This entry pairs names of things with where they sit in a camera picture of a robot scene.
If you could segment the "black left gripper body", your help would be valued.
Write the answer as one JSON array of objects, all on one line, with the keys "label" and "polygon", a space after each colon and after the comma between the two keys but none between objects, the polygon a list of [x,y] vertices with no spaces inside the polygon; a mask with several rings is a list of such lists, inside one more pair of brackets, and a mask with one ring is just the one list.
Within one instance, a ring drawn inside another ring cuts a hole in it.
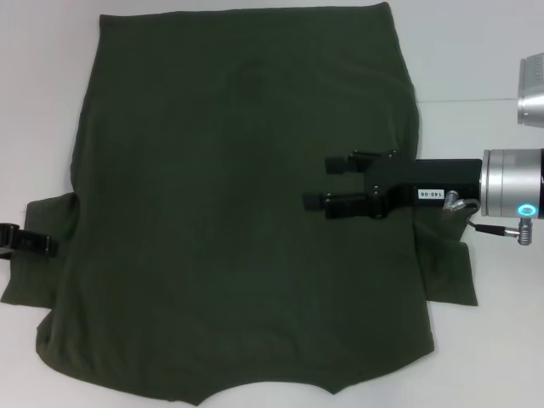
[{"label": "black left gripper body", "polygon": [[10,259],[16,248],[17,224],[0,224],[0,258]]}]

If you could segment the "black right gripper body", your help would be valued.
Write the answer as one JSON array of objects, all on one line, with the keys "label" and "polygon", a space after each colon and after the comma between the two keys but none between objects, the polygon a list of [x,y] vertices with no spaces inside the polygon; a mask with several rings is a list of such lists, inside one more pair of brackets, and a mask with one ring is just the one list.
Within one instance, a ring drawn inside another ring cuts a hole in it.
[{"label": "black right gripper body", "polygon": [[383,155],[364,174],[371,218],[405,207],[440,207],[455,213],[480,209],[480,159],[410,159]]}]

